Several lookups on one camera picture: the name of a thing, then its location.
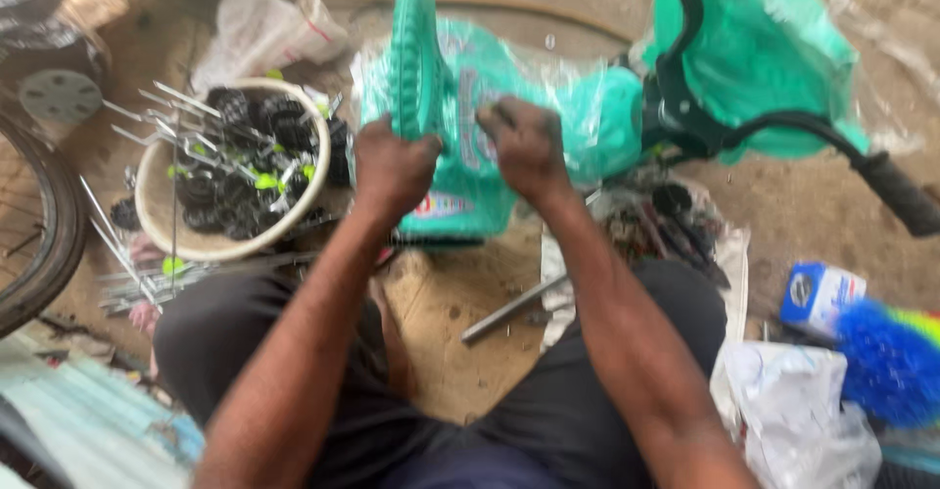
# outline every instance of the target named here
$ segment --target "person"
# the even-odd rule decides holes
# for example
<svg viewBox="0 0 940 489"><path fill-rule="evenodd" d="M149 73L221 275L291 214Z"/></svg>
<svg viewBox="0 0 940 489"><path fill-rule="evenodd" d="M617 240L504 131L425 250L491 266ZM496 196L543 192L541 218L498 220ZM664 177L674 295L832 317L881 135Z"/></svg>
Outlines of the person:
<svg viewBox="0 0 940 489"><path fill-rule="evenodd" d="M195 487L758 486L709 395L725 333L717 291L675 262L628 268L570 184L557 114L502 98L476 119L506 183L558 239L578 319L469 426L404 399L400 340L386 343L394 323L362 303L383 240L428 192L442 145L372 122L355 142L352 212L298 289L217 277L183 291L158 323L161 374L206 428Z"/></svg>

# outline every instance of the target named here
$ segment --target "concrete floor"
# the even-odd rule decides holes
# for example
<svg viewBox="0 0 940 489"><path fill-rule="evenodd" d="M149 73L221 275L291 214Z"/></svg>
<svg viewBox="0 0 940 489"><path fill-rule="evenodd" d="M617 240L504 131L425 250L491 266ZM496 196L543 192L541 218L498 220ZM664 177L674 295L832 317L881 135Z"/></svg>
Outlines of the concrete floor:
<svg viewBox="0 0 940 489"><path fill-rule="evenodd" d="M639 38L651 0L529 0L574 9L613 24ZM912 18L910 0L860 0L877 15L905 30L914 42L932 50L940 64L940 0L918 0ZM330 3L334 18L352 34L351 45L386 32L390 12L377 7L340 7ZM624 47L583 29L503 12L444 10L472 18L498 35L540 48L545 37L557 39L555 52L566 56L609 56ZM101 29L112 51L113 72L106 97L129 106L140 104L138 87L153 79L174 86L193 53L211 35L212 0L132 0L130 12ZM914 28L927 17L934 28ZM877 90L895 107L908 129L927 137L923 153L899 160L923 182L940 181L935 165L940 146L940 109L919 92L894 60L870 44L852 39L862 50ZM348 92L343 63L321 69L320 82L331 94ZM104 202L126 196L121 187L126 164L136 163L143 149L114 135L116 115L101 112L66 139L62 146L88 176ZM751 159L731 167L703 163L683 172L704 183L723 214L753 231L750 251L752 318L776 313L786 275L798 259L819 259L869 279L869 292L889 303L937 307L937 259L940 240L917 241L872 195L844 160L818 157L801 162ZM536 358L541 333L516 325L511 336L491 337L471 350L457 334L538 279L538 219L525 219L485 248L440 255L408 253L388 269L386 289L402 319L409 351L416 362L427 412L464 422L484 413L528 370ZM116 269L97 238L91 238L83 265L53 312L77 321L118 345L146 358L147 338L124 319L105 319L95 306L95 275Z"/></svg>

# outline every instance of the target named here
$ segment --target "black handlebar grip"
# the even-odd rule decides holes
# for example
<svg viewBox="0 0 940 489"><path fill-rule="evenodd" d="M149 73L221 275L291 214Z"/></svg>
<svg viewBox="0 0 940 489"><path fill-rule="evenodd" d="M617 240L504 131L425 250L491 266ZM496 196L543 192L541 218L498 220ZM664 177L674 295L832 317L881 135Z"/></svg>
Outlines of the black handlebar grip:
<svg viewBox="0 0 940 489"><path fill-rule="evenodd" d="M940 205L912 183L885 151L854 163L852 168L894 211L912 236L922 238L940 233Z"/></svg>

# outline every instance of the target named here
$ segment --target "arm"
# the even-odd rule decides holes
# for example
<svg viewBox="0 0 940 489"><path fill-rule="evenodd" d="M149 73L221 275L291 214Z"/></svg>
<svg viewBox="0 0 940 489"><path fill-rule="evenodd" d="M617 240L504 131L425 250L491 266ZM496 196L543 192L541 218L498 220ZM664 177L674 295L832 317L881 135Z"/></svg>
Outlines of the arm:
<svg viewBox="0 0 940 489"><path fill-rule="evenodd" d="M558 115L503 98L477 121L496 143L507 183L558 239L590 361L656 482L757 487L688 347L571 187Z"/></svg>
<svg viewBox="0 0 940 489"><path fill-rule="evenodd" d="M402 141L387 119L360 132L352 213L213 416L195 487L301 484L333 417L382 242L428 192L440 148L436 136Z"/></svg>

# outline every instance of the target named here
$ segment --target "dark shorts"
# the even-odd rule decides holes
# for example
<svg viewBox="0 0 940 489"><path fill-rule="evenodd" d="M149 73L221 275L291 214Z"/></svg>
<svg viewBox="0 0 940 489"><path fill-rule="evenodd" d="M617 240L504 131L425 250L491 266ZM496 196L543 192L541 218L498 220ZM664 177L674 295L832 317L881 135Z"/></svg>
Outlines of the dark shorts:
<svg viewBox="0 0 940 489"><path fill-rule="evenodd" d="M714 286L671 261L634 273L711 374L725 337ZM165 308L154 348L167 385L205 426L293 294L271 275L226 275ZM429 418L386 386L381 318L364 306L336 413L310 472L315 487L375 487L419 455L488 444L515 447L571 487L650 487L626 424L598 381L575 321L505 398L468 427Z"/></svg>

